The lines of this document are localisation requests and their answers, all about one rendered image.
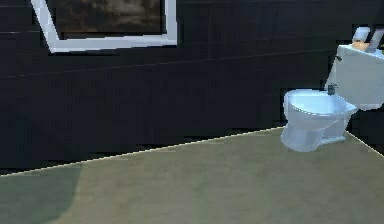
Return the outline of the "white toilet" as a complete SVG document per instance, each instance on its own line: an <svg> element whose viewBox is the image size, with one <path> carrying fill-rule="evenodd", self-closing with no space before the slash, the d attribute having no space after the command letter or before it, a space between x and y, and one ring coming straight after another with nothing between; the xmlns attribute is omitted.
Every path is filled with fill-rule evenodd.
<svg viewBox="0 0 384 224"><path fill-rule="evenodd" d="M384 105L384 54L340 45L322 90L294 89L284 95L287 124L281 142L297 152L345 139L351 117L359 110Z"/></svg>

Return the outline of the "white framed window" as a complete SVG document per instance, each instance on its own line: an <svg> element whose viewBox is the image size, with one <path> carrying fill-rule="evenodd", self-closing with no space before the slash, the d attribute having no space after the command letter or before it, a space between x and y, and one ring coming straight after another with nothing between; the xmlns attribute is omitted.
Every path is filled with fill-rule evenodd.
<svg viewBox="0 0 384 224"><path fill-rule="evenodd" d="M164 0L166 19L164 34L67 40L59 39L46 0L30 0L30 2L51 53L175 46L178 43L176 0Z"/></svg>

